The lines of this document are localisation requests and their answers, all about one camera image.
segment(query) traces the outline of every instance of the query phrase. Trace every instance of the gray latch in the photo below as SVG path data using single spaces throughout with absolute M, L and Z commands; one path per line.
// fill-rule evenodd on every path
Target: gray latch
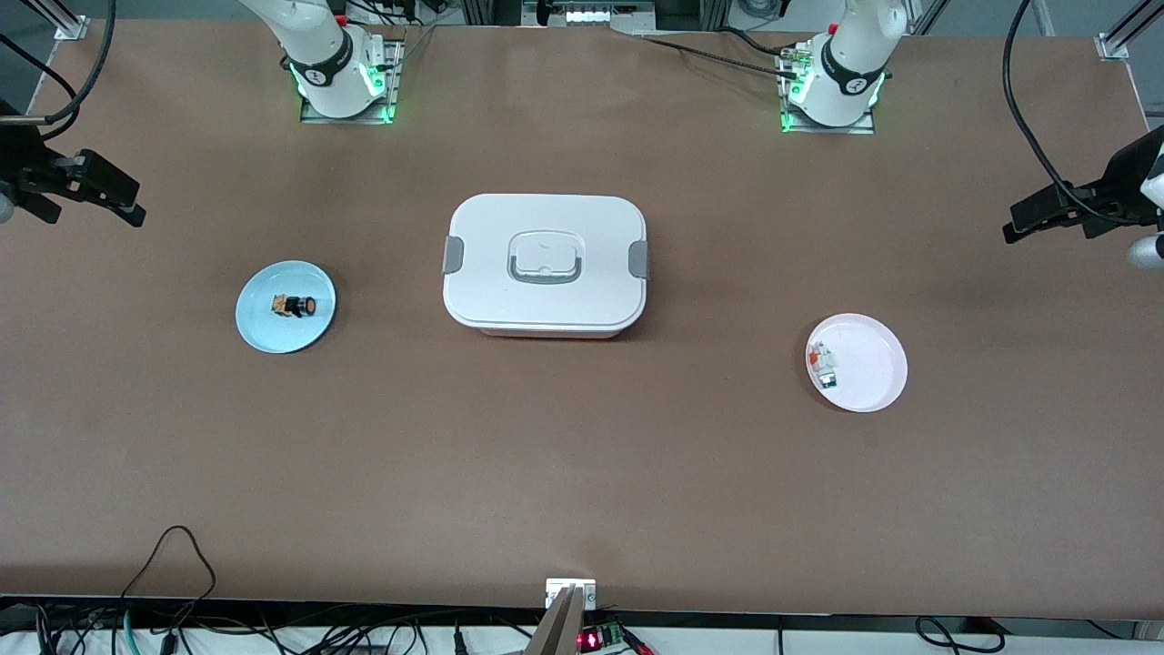
M 461 270 L 464 263 L 464 241 L 460 236 L 445 236 L 445 275 Z
M 634 241 L 627 251 L 627 268 L 640 279 L 651 278 L 651 254 L 646 241 Z

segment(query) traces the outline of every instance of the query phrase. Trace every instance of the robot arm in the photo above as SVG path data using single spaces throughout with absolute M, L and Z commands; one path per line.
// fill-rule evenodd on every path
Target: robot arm
M 876 101 L 885 65 L 907 24 L 902 0 L 846 0 L 836 31 L 817 34 L 804 45 L 809 60 L 788 100 L 828 127 L 857 122 Z
M 275 33 L 299 93 L 320 114 L 352 118 L 385 94 L 382 36 L 340 27 L 325 0 L 240 1 Z
M 1140 192 L 1164 212 L 1164 143 L 1161 144 L 1159 155 L 1148 172 L 1148 178 L 1140 185 Z M 1158 220 L 1157 225 L 1161 227 L 1159 232 L 1137 238 L 1128 248 L 1128 262 L 1131 265 L 1144 270 L 1164 270 L 1164 219 Z
M 21 115 L 0 100 L 0 115 Z M 71 157 L 44 144 L 33 124 L 0 127 L 0 222 L 21 207 L 44 222 L 61 216 L 61 205 L 47 194 L 105 207 L 141 227 L 146 209 L 137 204 L 137 180 L 93 150 Z
M 1112 156 L 1103 176 L 1079 187 L 1067 187 L 1091 208 L 1108 218 L 1094 216 L 1076 206 L 1055 184 L 1010 206 L 1010 222 L 1002 226 L 1008 243 L 1052 227 L 1083 226 L 1084 236 L 1094 238 L 1120 226 L 1157 227 L 1128 249 L 1136 268 L 1164 270 L 1164 127 L 1141 136 Z

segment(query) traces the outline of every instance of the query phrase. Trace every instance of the blue plate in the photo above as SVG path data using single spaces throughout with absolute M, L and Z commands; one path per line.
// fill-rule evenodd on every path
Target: blue plate
M 303 318 L 271 311 L 275 296 L 311 296 L 315 313 Z M 335 315 L 335 286 L 314 263 L 281 261 L 260 270 L 247 282 L 234 306 L 239 334 L 248 344 L 270 354 L 303 350 L 318 340 Z

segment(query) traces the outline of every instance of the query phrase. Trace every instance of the black cable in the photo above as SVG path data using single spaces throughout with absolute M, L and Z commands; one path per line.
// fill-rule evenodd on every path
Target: black cable
M 698 55 L 700 57 L 707 57 L 708 59 L 714 59 L 714 60 L 717 60 L 717 62 L 723 62 L 725 64 L 730 64 L 730 65 L 733 65 L 733 66 L 739 66 L 741 69 L 754 70 L 757 72 L 762 72 L 762 73 L 767 73 L 767 74 L 774 74 L 776 77 L 785 77 L 785 78 L 788 78 L 788 79 L 795 79 L 796 78 L 796 73 L 794 73 L 792 71 L 782 71 L 782 70 L 769 69 L 769 67 L 765 67 L 765 66 L 758 66 L 755 64 L 750 64 L 747 62 L 740 62 L 740 60 L 737 60 L 737 59 L 731 59 L 729 57 L 716 55 L 714 52 L 704 52 L 703 50 L 696 50 L 695 48 L 688 48 L 687 45 L 680 45 L 679 43 L 672 43 L 669 41 L 659 41 L 659 40 L 655 40 L 655 38 L 647 37 L 647 36 L 640 36 L 639 38 L 641 38 L 643 41 L 646 41 L 648 43 L 658 43 L 659 45 L 666 45 L 667 48 L 674 48 L 675 50 L 679 50 L 681 52 L 690 52 L 693 55 Z
M 52 648 L 51 643 L 52 631 L 49 628 L 49 613 L 43 605 L 36 606 L 34 627 L 36 628 L 36 646 L 40 655 L 55 655 L 56 649 Z
M 263 607 L 258 603 L 255 604 L 255 612 L 258 612 L 258 620 L 263 622 L 263 628 L 265 628 L 271 635 L 271 641 L 275 643 L 275 647 L 279 649 L 279 655 L 288 655 L 288 649 L 283 647 L 283 642 L 275 635 L 275 631 L 271 629 L 271 625 L 267 622 L 267 617 L 263 615 Z
M 490 619 L 491 621 L 497 621 L 497 622 L 499 622 L 499 624 L 503 624 L 503 625 L 506 625 L 506 626 L 509 626 L 509 627 L 513 628 L 514 631 L 517 631 L 517 632 L 519 632 L 519 633 L 524 634 L 524 635 L 525 635 L 526 638 L 528 638 L 528 639 L 533 639 L 533 634 L 531 634 L 531 633 L 530 633 L 530 631 L 527 631 L 527 629 L 523 628 L 521 626 L 519 626 L 519 625 L 517 625 L 517 624 L 512 624 L 512 622 L 510 622 L 510 621 L 506 621 L 505 619 L 503 619 L 503 618 L 498 617 L 497 614 L 494 614 L 492 612 L 489 612 L 489 613 L 488 613 L 488 615 L 489 615 L 489 619 Z
M 1122 636 L 1120 636 L 1120 635 L 1115 634 L 1114 632 L 1112 632 L 1112 631 L 1109 631 L 1109 629 L 1105 628 L 1103 626 L 1101 626 L 1101 625 L 1096 624 L 1095 621 L 1093 621 L 1093 620 L 1091 620 L 1091 619 L 1087 619 L 1087 622 L 1088 622 L 1088 624 L 1091 624 L 1091 627 L 1093 627 L 1093 628 L 1098 629 L 1099 632 L 1101 632 L 1101 633 L 1106 634 L 1107 636 L 1109 636 L 1109 638 L 1112 638 L 1112 639 L 1124 639 L 1124 638 L 1122 638 Z
M 194 603 L 203 600 L 204 598 L 210 596 L 212 591 L 214 591 L 214 585 L 218 584 L 218 575 L 214 572 L 214 567 L 211 567 L 211 563 L 206 560 L 206 556 L 203 555 L 203 549 L 200 546 L 198 546 L 198 539 L 194 536 L 194 533 L 192 533 L 190 528 L 185 526 L 170 526 L 169 528 L 162 532 L 162 536 L 157 537 L 157 543 L 154 544 L 154 550 L 150 551 L 149 557 L 146 560 L 146 563 L 142 564 L 142 568 L 141 570 L 137 571 L 137 575 L 135 575 L 134 578 L 129 581 L 129 584 L 126 585 L 126 589 L 121 590 L 121 593 L 118 596 L 119 600 L 125 600 L 126 596 L 129 595 L 129 590 L 134 589 L 134 585 L 136 585 L 137 582 L 142 579 L 142 576 L 144 576 L 146 571 L 149 570 L 150 564 L 154 563 L 154 558 L 157 557 L 157 551 L 162 549 L 162 543 L 165 541 L 165 537 L 169 536 L 169 534 L 175 531 L 185 533 L 186 537 L 190 539 L 190 546 L 194 548 L 194 555 L 198 556 L 198 560 L 203 563 L 203 568 L 205 568 L 206 572 L 210 574 L 211 576 L 211 584 L 210 586 L 206 588 L 206 591 L 204 591 L 201 596 L 199 596 L 187 605 L 192 606 Z
M 118 0 L 108 0 L 108 2 L 109 9 L 108 15 L 105 17 L 105 34 L 101 35 L 101 49 L 97 52 L 97 60 L 93 62 L 93 67 L 90 69 L 88 77 L 85 78 L 85 83 L 77 91 L 77 97 L 69 100 L 59 112 L 45 116 L 45 123 L 52 124 L 76 112 L 80 107 L 80 104 L 85 101 L 85 98 L 88 97 L 88 92 L 93 90 L 93 85 L 97 84 L 97 78 L 101 74 L 101 69 L 105 67 L 105 59 L 109 56 L 109 47 L 113 44 L 113 26 L 118 19 Z
M 420 646 L 425 649 L 425 655 L 428 655 L 428 641 L 425 639 L 425 629 L 420 627 L 420 621 L 417 621 L 417 634 L 420 635 Z
M 409 655 L 412 653 L 412 647 L 417 645 L 417 628 L 412 626 L 412 641 L 409 642 L 409 647 L 404 649 L 403 655 Z
M 435 610 L 435 611 L 431 611 L 431 612 L 418 612 L 416 614 L 409 614 L 409 615 L 404 615 L 404 617 L 396 617 L 396 618 L 392 618 L 392 619 L 386 619 L 386 620 L 383 620 L 383 621 L 369 625 L 367 627 L 347 626 L 347 627 L 341 628 L 340 626 L 333 626 L 331 629 L 327 631 L 327 633 L 324 635 L 324 639 L 320 640 L 319 643 L 317 643 L 315 646 L 312 646 L 311 648 L 308 648 L 304 653 L 305 654 L 311 654 L 311 655 L 319 655 L 325 649 L 328 649 L 328 648 L 333 648 L 335 650 L 342 652 L 343 649 L 348 649 L 354 643 L 359 643 L 361 639 L 364 639 L 365 634 L 371 633 L 376 628 L 381 628 L 381 627 L 384 627 L 384 626 L 390 626 L 390 625 L 393 625 L 393 624 L 396 624 L 396 625 L 409 625 L 409 627 L 413 628 L 412 642 L 409 645 L 409 649 L 405 650 L 405 653 L 409 653 L 409 650 L 411 650 L 416 646 L 417 640 L 419 638 L 419 634 L 418 634 L 416 627 L 412 625 L 411 621 L 416 621 L 418 619 L 424 619 L 424 618 L 430 618 L 430 617 L 457 614 L 457 613 L 468 612 L 468 611 L 470 611 L 470 610 L 468 610 L 468 608 L 457 608 L 457 610 Z
M 388 643 L 384 645 L 384 652 L 381 655 L 390 655 L 392 648 L 392 642 L 396 641 L 396 633 L 400 632 L 400 626 L 392 628 L 392 634 L 388 636 Z
M 1030 149 L 1035 152 L 1035 158 L 1037 158 L 1038 163 L 1043 165 L 1043 169 L 1051 177 L 1051 181 L 1055 183 L 1055 186 L 1058 187 L 1059 192 L 1071 200 L 1071 204 L 1076 205 L 1076 207 L 1084 213 L 1116 225 L 1140 225 L 1140 222 L 1135 220 L 1127 220 L 1117 215 L 1100 213 L 1087 205 L 1081 198 L 1079 198 L 1079 195 L 1076 195 L 1076 193 L 1067 187 L 1067 184 L 1063 180 L 1059 171 L 1055 169 L 1055 165 L 1051 163 L 1051 159 L 1048 158 L 1046 152 L 1043 151 L 1043 147 L 1038 143 L 1038 138 L 1035 137 L 1035 133 L 1031 131 L 1030 126 L 1027 124 L 1027 119 L 1023 118 L 1022 112 L 1018 109 L 1018 104 L 1015 102 L 1014 88 L 1010 87 L 1010 54 L 1014 50 L 1015 36 L 1018 34 L 1018 23 L 1022 22 L 1022 17 L 1025 15 L 1027 7 L 1029 6 L 1030 0 L 1022 0 L 1018 3 L 1018 10 L 1015 13 L 1014 21 L 1010 22 L 1010 29 L 1007 31 L 1007 40 L 1002 45 L 1002 93 L 1007 98 L 1007 107 L 1010 109 L 1010 115 L 1014 116 L 1015 123 L 1018 124 L 1018 130 L 1022 131 L 1022 135 L 1027 138 L 1027 143 L 1030 145 Z
M 88 649 L 88 647 L 85 646 L 85 639 L 88 636 L 88 633 L 93 632 L 97 624 L 97 619 L 94 617 L 99 617 L 100 612 L 105 612 L 105 608 L 90 613 L 88 625 L 85 626 L 84 632 L 77 632 L 74 628 L 73 632 L 77 633 L 77 643 L 73 643 L 73 647 L 69 650 L 69 655 L 85 655 L 85 652 Z
M 69 84 L 68 79 L 61 77 L 61 73 L 58 73 L 57 71 L 55 71 L 51 67 L 49 67 L 48 64 L 45 64 L 41 59 L 37 59 L 36 57 L 34 57 L 28 50 L 24 50 L 23 48 L 21 48 L 20 45 L 17 45 L 15 41 L 13 41 L 12 38 L 8 38 L 3 34 L 0 34 L 0 43 L 3 43 L 5 45 L 8 47 L 9 50 L 12 50 L 13 52 L 20 55 L 20 57 L 22 59 L 24 59 L 26 62 L 28 62 L 28 63 L 33 64 L 34 66 L 36 66 L 44 74 L 51 77 L 54 81 L 56 81 L 57 84 L 59 84 L 61 87 L 65 90 L 65 93 L 69 94 L 69 99 L 70 100 L 72 100 L 73 98 L 77 97 L 77 92 L 73 90 L 72 84 Z M 73 113 L 69 114 L 69 120 L 66 120 L 64 124 L 62 124 L 59 127 L 56 127 L 56 128 L 51 129 L 50 131 L 45 131 L 44 134 L 41 135 L 41 138 L 44 138 L 45 141 L 48 141 L 49 138 L 54 138 L 56 136 L 61 136 L 66 129 L 69 129 L 70 127 L 72 127 L 72 123 L 77 122 L 77 114 L 78 113 L 80 113 L 79 108 L 77 111 L 74 111 Z
M 922 625 L 924 624 L 930 624 L 934 627 L 936 627 L 938 632 L 942 633 L 942 636 L 945 639 L 945 641 L 938 641 L 932 636 L 925 634 L 925 631 L 922 629 Z M 931 646 L 937 646 L 938 648 L 949 648 L 953 655 L 960 655 L 963 650 L 967 653 L 984 653 L 988 655 L 991 653 L 998 653 L 1007 647 L 1007 638 L 1002 634 L 996 635 L 999 638 L 999 643 L 989 648 L 980 648 L 977 646 L 966 646 L 965 643 L 958 643 L 957 641 L 953 640 L 953 635 L 950 634 L 950 631 L 947 631 L 945 626 L 939 624 L 938 620 L 935 619 L 934 617 L 918 617 L 917 620 L 914 621 L 914 629 L 917 631 L 917 636 L 922 638 L 922 640 L 925 641 L 925 643 L 929 643 Z
M 194 652 L 190 649 L 190 642 L 186 641 L 186 633 L 178 627 L 178 641 L 182 642 L 182 648 L 185 649 L 186 655 L 194 655 Z
M 779 57 L 782 51 L 785 51 L 785 50 L 787 50 L 789 48 L 795 48 L 796 47 L 796 42 L 794 41 L 794 42 L 789 43 L 788 45 L 781 45 L 779 48 L 768 48 L 767 45 L 765 45 L 765 44 L 760 43 L 759 41 L 752 38 L 743 29 L 737 29 L 734 27 L 729 27 L 729 26 L 724 26 L 724 27 L 717 29 L 716 31 L 723 31 L 723 33 L 726 33 L 726 34 L 734 34 L 736 36 L 740 37 L 744 41 L 744 43 L 747 43 L 750 47 L 754 48 L 755 50 L 759 50 L 759 51 L 764 52 L 765 55 L 772 55 L 774 57 Z
M 417 22 L 417 23 L 419 23 L 421 26 L 425 24 L 424 22 L 420 21 L 420 19 L 418 19 L 416 16 L 413 16 L 413 17 L 410 19 L 409 16 L 406 16 L 404 14 L 390 14 L 390 13 L 385 13 L 383 9 L 377 9 L 375 0 L 368 0 L 368 5 L 364 5 L 364 3 L 360 2 L 359 0 L 348 0 L 348 2 L 355 5 L 356 8 L 363 9 L 363 10 L 370 13 L 370 14 L 375 14 L 375 15 L 377 15 L 377 16 L 386 20 L 388 24 L 397 24 L 396 21 L 393 21 L 392 19 L 404 19 L 404 20 L 406 20 L 409 22 Z

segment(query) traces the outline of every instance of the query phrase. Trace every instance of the brown table surface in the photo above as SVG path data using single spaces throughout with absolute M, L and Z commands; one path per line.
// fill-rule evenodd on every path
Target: brown table surface
M 55 62 L 77 83 L 91 34 Z M 532 606 L 576 575 L 638 610 L 1164 618 L 1164 277 L 1124 263 L 1144 230 L 1003 243 L 1048 180 L 1000 41 L 903 41 L 878 134 L 831 136 L 780 133 L 768 78 L 599 29 L 441 28 L 378 128 L 297 124 L 262 23 L 115 38 L 54 145 L 136 176 L 146 226 L 66 202 L 0 229 L 0 591 L 116 593 L 182 522 L 222 597 Z M 1067 178 L 1143 134 L 1090 41 L 1015 56 Z M 641 319 L 456 323 L 443 235 L 482 192 L 636 202 Z M 276 357 L 233 308 L 285 258 L 340 304 Z M 845 311 L 909 355 L 885 412 L 809 386 L 808 332 Z M 204 585 L 175 541 L 137 591 Z

